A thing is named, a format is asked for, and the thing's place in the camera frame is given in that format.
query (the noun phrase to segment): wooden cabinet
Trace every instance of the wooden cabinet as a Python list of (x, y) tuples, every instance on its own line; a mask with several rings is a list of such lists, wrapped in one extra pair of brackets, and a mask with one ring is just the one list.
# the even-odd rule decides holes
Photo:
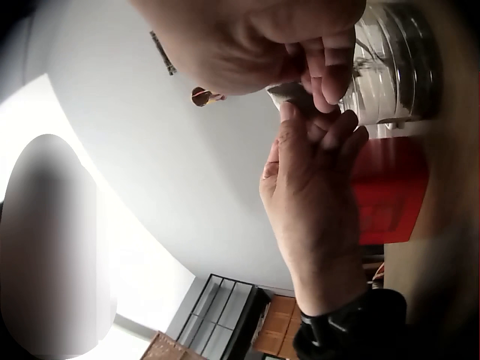
[(298, 359), (297, 353), (293, 348), (293, 338), (297, 334), (298, 329), (300, 329), (301, 324), (301, 312), (299, 307), (295, 304), (295, 309), (293, 310), (292, 317), (290, 318), (290, 323), (288, 324), (287, 333), (283, 339), (282, 347), (278, 353), (279, 358), (284, 359)]
[(273, 296), (253, 348), (285, 359), (297, 359), (293, 338), (301, 324), (300, 309), (295, 298)]

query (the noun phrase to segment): white ceiling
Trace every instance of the white ceiling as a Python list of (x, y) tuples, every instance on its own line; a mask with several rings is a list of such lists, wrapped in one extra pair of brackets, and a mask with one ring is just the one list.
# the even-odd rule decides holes
[(48, 72), (96, 167), (195, 275), (291, 288), (258, 196), (277, 109), (266, 92), (195, 107), (149, 31), (126, 1), (47, 1), (27, 77)]

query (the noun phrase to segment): white wall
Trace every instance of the white wall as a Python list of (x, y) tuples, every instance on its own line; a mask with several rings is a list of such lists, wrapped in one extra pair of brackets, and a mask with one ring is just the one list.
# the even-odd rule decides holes
[(275, 106), (260, 92), (195, 107), (195, 83), (168, 76), (149, 31), (126, 1), (69, 2), (47, 71), (75, 133), (122, 201), (195, 275), (291, 288), (258, 196)]
[(0, 106), (0, 201), (21, 151), (44, 133), (63, 138), (97, 184), (97, 238), (109, 245), (117, 312), (165, 332), (194, 276), (155, 240), (110, 188), (75, 136), (46, 75)]

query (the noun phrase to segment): person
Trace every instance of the person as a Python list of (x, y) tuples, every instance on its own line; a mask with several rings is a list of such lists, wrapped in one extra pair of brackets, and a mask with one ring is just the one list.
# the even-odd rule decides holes
[[(294, 348), (302, 360), (404, 358), (405, 300), (392, 290), (368, 290), (361, 265), (349, 177), (368, 133), (336, 105), (351, 78), (354, 24), (365, 1), (131, 3), (172, 63), (203, 88), (238, 95), (296, 81), (313, 95), (314, 119), (281, 105), (260, 179), (302, 311)], [(374, 337), (380, 345), (372, 347)]]

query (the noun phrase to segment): black cuff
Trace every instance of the black cuff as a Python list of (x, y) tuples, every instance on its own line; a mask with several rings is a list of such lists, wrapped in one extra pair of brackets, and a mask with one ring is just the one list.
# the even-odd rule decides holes
[(368, 342), (397, 338), (405, 328), (407, 304), (393, 290), (369, 290), (342, 308), (321, 316), (302, 314), (294, 339), (300, 359), (337, 359)]

